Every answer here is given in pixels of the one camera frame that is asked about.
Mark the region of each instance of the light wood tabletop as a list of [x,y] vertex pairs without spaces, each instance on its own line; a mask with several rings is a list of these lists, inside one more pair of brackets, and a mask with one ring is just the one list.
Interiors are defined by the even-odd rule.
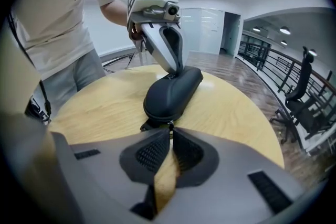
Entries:
[[[148,119],[143,100],[149,87],[167,73],[158,65],[118,71],[75,94],[58,112],[49,130],[69,144],[119,138],[140,132]],[[242,92],[206,72],[182,117],[174,125],[248,145],[284,167],[277,137],[266,117]],[[179,169],[172,151],[155,176],[158,210],[174,194]]]

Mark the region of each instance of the gray shorts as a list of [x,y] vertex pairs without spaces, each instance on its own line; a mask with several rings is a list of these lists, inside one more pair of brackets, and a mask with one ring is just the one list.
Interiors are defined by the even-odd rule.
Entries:
[[[48,100],[51,103],[51,119],[58,110],[76,92],[90,83],[105,76],[100,58],[96,50],[92,50],[71,65],[43,81]],[[38,86],[33,94],[34,99],[44,110],[44,98]]]

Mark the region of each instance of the gray device housing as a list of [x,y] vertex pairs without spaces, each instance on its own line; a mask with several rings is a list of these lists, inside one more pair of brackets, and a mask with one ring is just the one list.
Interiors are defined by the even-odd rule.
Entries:
[[[129,210],[144,201],[149,186],[129,178],[121,168],[119,154],[134,143],[155,138],[162,129],[70,146],[63,135],[50,134],[44,125],[23,115],[1,115],[0,119],[3,152],[9,167],[53,219],[63,223],[148,223]],[[246,145],[187,129],[175,128],[175,132],[211,145],[219,162],[200,185],[178,186],[153,220],[155,223],[270,220],[276,213],[250,177],[260,172],[290,204],[303,194],[301,186],[286,171]],[[100,153],[75,158],[74,153],[93,148]]]
[[[175,8],[176,11],[173,15],[169,14],[171,8]],[[178,74],[183,70],[183,38],[180,33],[178,11],[179,7],[176,4],[167,2],[163,8],[151,6],[140,12],[134,12],[128,21],[130,39],[134,44],[137,43],[132,37],[132,29],[134,24],[140,24],[146,49],[169,74]]]

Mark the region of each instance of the person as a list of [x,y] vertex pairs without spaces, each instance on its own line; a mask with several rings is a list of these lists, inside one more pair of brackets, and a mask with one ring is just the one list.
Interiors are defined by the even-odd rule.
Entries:
[[[98,4],[107,20],[126,26],[125,3],[98,0]],[[83,22],[83,5],[84,0],[17,0],[13,7],[18,36],[41,75],[51,118],[76,92],[105,76]],[[44,104],[40,87],[34,99]]]

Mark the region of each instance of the ceiling light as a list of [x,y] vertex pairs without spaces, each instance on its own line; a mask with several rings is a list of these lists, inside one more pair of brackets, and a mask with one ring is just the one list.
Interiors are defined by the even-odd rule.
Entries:
[[288,27],[286,27],[286,26],[282,26],[280,28],[280,31],[283,32],[286,35],[290,35],[290,31],[289,31]]
[[317,56],[317,53],[314,49],[311,49],[308,53],[310,53],[311,55],[313,55],[314,57]]

